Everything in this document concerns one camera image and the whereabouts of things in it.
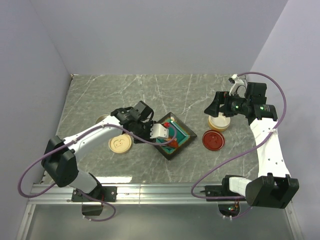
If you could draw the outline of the red fried chicken piece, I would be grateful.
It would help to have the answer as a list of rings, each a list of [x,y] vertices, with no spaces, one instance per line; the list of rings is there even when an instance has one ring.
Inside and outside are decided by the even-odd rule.
[[[176,140],[173,140],[172,142],[168,143],[167,146],[170,148],[176,149],[179,147],[179,144]]]

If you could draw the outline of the metal tongs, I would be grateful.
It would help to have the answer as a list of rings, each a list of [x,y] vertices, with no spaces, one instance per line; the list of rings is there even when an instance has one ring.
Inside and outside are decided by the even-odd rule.
[[[168,144],[174,140],[177,141],[177,138],[174,138],[174,139],[172,137],[168,137],[167,139],[160,139],[160,138],[151,139],[151,138],[149,138],[149,139],[146,139],[143,141],[134,138],[133,142],[135,144],[151,143],[153,146],[168,147]]]

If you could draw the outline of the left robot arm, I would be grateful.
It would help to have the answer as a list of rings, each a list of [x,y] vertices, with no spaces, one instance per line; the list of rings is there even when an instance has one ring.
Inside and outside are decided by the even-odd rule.
[[[134,107],[117,108],[80,133],[51,138],[45,153],[52,154],[41,165],[58,187],[71,186],[82,191],[89,201],[96,201],[103,195],[102,185],[91,173],[80,170],[78,162],[93,148],[126,132],[138,136],[140,143],[151,141],[153,116],[154,111],[143,101]]]

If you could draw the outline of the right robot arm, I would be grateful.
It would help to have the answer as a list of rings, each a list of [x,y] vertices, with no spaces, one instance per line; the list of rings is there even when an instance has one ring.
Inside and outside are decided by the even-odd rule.
[[[276,108],[267,104],[265,83],[249,82],[240,97],[236,83],[230,91],[216,92],[204,113],[217,117],[244,115],[257,146],[258,177],[249,180],[242,176],[226,175],[220,193],[226,200],[235,196],[245,198],[249,206],[284,209],[299,189],[299,181],[292,178],[286,167],[276,124]]]

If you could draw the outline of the red steel lunch container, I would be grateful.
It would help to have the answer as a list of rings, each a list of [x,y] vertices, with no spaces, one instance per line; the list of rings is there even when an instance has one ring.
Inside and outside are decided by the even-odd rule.
[[[96,120],[96,124],[100,123],[101,121],[103,121],[104,119],[106,119],[109,115],[108,114],[103,114],[100,117],[98,117],[98,119]]]

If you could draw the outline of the cream white bowl container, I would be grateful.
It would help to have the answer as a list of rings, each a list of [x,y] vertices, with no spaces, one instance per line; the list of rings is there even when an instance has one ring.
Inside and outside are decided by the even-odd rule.
[[[230,117],[225,117],[221,112],[218,114],[218,117],[208,116],[208,125],[212,130],[218,132],[224,132],[231,123]]]

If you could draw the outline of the cream round lid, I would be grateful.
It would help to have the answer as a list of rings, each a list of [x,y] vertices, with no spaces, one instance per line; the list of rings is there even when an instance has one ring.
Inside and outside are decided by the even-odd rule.
[[[116,154],[127,153],[133,145],[132,138],[128,134],[122,134],[109,140],[109,149]]]

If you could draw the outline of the red round lid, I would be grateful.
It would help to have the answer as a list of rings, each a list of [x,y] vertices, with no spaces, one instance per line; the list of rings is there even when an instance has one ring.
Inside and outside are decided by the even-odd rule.
[[[202,144],[210,151],[219,151],[225,145],[225,138],[219,131],[207,130],[202,136]]]

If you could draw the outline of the teal square plate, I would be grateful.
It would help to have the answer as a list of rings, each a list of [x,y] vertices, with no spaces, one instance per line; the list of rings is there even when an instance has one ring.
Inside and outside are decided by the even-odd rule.
[[[179,147],[169,148],[163,146],[155,146],[155,148],[168,160],[172,160],[178,154],[180,154],[183,149],[185,149],[192,141],[197,138],[195,132],[193,132],[184,122],[182,122],[176,115],[169,112],[157,121],[159,124],[170,123],[176,129],[176,138]]]

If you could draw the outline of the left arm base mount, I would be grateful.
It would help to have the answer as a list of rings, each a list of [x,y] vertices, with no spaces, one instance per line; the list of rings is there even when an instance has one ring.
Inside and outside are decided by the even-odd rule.
[[[83,193],[79,189],[74,189],[71,197],[73,203],[82,203],[81,213],[87,220],[93,222],[107,221],[113,218],[116,214],[116,208],[112,205],[117,200],[116,186],[102,186],[98,185],[92,192]],[[111,207],[112,214],[105,219],[97,219],[93,217],[99,217],[105,206]]]

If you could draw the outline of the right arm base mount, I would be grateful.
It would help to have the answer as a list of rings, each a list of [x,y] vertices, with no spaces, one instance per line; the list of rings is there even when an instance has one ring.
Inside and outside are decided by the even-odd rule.
[[[245,198],[238,193],[226,190],[222,185],[205,185],[201,193],[204,193],[207,202],[218,202],[218,211],[223,219],[230,221],[238,219],[252,209],[251,206],[241,209],[241,203],[246,201]]]

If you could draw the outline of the aluminium mounting rail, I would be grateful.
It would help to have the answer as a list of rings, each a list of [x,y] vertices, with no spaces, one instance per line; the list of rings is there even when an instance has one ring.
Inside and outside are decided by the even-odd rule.
[[[205,199],[191,195],[192,183],[119,183],[115,202],[118,205],[199,205]],[[52,187],[44,194],[27,200],[28,205],[98,205],[99,202],[73,201],[74,189],[70,186]]]

